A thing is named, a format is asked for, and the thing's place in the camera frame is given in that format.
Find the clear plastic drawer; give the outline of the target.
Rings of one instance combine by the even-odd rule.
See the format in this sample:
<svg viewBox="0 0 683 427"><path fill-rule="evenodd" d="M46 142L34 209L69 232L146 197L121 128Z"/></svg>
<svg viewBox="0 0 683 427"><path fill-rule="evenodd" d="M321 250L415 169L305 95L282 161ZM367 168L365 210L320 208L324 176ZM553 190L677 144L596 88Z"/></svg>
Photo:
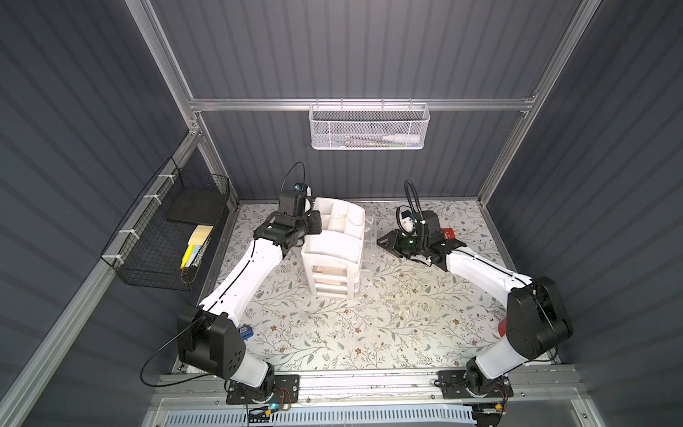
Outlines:
<svg viewBox="0 0 683 427"><path fill-rule="evenodd" d="M372 286L387 265L387 252L378 244L378 238L392 230L387 217L367 213L364 225L361 279L363 286Z"/></svg>

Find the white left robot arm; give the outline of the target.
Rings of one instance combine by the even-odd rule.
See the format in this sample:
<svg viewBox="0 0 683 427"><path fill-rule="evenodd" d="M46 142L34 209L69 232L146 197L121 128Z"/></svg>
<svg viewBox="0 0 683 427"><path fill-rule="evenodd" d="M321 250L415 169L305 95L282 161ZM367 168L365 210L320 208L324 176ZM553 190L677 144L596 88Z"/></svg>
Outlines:
<svg viewBox="0 0 683 427"><path fill-rule="evenodd" d="M307 235L322 232L311 189L283 190L279 207L253 232L244 256L228 277L189 312L179 316L179 360L225 380L270 394L274 367L245 348L238 330L245 308L266 277Z"/></svg>

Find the white plastic drawer organizer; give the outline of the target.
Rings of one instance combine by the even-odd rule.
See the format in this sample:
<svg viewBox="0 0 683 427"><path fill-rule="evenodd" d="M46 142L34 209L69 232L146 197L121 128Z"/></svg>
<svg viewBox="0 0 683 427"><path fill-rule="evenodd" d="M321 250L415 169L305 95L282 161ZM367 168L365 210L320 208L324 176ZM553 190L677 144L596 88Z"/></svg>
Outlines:
<svg viewBox="0 0 683 427"><path fill-rule="evenodd" d="M322 231L306 237L302 262L309 289L315 296L353 300L359 295L366 211L341 199L318 197L314 209L320 212ZM313 279L313 266L345 266L347 286L320 284Z"/></svg>

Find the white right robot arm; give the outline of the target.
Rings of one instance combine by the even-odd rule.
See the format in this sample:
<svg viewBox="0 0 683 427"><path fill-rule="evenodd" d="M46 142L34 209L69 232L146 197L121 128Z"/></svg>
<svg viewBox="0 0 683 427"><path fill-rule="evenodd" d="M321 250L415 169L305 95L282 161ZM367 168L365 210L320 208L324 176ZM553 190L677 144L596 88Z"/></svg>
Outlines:
<svg viewBox="0 0 683 427"><path fill-rule="evenodd" d="M432 211L396 211L398 229L377 245L398 258L460 276L486 291L506 309L505 333L466 365L464 384L471 394L488 393L515 368L542 356L574 333L558 284L534 279L487 260L464 242L446 236Z"/></svg>

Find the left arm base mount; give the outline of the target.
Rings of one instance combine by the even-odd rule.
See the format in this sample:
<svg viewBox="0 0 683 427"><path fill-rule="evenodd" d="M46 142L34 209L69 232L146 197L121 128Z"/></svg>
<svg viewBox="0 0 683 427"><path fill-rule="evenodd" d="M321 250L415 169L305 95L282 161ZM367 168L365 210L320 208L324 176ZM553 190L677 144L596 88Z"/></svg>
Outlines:
<svg viewBox="0 0 683 427"><path fill-rule="evenodd" d="M298 402L301 389L300 375L267 375L259 387L251 387L233 380L227 382L227 405L293 404Z"/></svg>

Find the red postcard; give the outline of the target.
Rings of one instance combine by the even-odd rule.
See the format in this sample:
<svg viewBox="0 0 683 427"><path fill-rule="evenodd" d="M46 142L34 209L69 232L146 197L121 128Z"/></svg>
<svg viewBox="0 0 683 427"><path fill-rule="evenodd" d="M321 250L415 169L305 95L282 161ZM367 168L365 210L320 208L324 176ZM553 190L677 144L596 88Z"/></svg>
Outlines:
<svg viewBox="0 0 683 427"><path fill-rule="evenodd" d="M456 235L453 229L443 229L444 240L456 239Z"/></svg>

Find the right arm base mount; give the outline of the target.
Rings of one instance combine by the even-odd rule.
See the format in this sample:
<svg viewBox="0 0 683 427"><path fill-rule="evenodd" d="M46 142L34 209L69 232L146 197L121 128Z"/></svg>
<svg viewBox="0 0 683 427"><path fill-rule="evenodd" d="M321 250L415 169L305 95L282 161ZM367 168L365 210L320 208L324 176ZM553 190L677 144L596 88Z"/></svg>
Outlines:
<svg viewBox="0 0 683 427"><path fill-rule="evenodd" d="M501 398L507 400L514 396L509 379L502 375L496 379L488 379L476 370L457 368L437 372L437 379L432 382L440 389L447 400L465 398Z"/></svg>

